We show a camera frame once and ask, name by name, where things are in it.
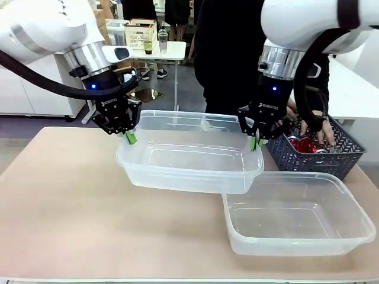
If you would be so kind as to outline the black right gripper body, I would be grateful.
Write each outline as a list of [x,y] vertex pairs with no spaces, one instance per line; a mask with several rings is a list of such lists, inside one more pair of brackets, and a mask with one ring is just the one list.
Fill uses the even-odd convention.
[[250,117],[263,124],[274,124],[287,114],[287,103],[293,90],[292,80],[270,78],[260,74],[250,102]]

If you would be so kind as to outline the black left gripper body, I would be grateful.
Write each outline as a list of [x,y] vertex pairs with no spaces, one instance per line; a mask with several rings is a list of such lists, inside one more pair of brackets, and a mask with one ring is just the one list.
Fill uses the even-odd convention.
[[113,70],[106,70],[82,80],[87,99],[95,102],[92,120],[97,126],[130,126],[129,101],[131,80],[120,82]]

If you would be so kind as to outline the person right hand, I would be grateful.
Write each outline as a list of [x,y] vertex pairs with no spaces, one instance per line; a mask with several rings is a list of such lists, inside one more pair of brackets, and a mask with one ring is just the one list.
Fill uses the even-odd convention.
[[[287,117],[293,121],[299,120],[297,106],[296,106],[296,103],[292,99],[289,99],[287,102]],[[307,130],[307,124],[304,120],[301,120],[300,135],[305,135],[306,130]]]

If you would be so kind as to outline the person left hand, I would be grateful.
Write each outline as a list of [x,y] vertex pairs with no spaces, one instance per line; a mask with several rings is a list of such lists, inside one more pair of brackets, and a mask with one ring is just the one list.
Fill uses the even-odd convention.
[[328,118],[323,121],[322,129],[316,133],[316,137],[320,145],[325,143],[332,147],[336,145],[333,128]]

